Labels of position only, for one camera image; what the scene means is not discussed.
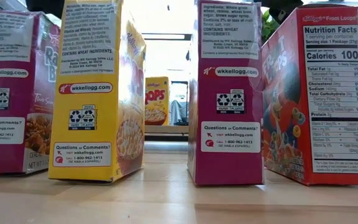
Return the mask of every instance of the cereal box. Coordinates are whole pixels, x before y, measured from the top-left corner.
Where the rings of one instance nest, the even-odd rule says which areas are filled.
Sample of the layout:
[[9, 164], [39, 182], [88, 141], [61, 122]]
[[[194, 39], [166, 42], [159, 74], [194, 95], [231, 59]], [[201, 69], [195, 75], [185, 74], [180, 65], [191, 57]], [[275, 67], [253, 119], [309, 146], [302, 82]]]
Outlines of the cereal box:
[[48, 168], [59, 35], [42, 13], [0, 11], [0, 173]]
[[188, 170], [196, 185], [262, 184], [260, 5], [196, 8]]
[[141, 168], [145, 42], [123, 1], [65, 1], [49, 178], [112, 182]]
[[168, 77], [146, 78], [145, 124], [169, 124]]
[[358, 8], [295, 9], [262, 49], [265, 166], [358, 185]]

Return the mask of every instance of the wooden table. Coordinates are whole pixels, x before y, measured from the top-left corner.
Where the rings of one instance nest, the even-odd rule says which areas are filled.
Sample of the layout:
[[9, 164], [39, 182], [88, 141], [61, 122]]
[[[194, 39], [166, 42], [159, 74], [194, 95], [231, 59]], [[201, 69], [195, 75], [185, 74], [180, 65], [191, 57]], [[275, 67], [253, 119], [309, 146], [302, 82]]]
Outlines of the wooden table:
[[106, 186], [0, 177], [0, 224], [358, 224], [358, 187], [305, 187], [266, 170], [265, 185], [196, 188], [186, 159], [146, 154], [144, 169]]

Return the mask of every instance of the raisin bran box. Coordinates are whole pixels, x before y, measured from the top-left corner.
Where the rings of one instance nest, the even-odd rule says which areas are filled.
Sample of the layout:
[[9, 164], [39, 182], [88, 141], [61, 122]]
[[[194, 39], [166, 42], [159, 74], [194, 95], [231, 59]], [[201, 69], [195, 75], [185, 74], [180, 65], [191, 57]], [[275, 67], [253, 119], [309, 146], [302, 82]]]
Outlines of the raisin bran box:
[[195, 185], [263, 184], [260, 5], [196, 8], [188, 170]]
[[265, 166], [358, 185], [358, 8], [295, 9], [262, 48]]
[[169, 124], [168, 77], [146, 78], [145, 125]]
[[42, 13], [0, 11], [0, 173], [48, 168], [59, 35]]
[[125, 1], [65, 1], [49, 178], [113, 182], [142, 167], [145, 42]]

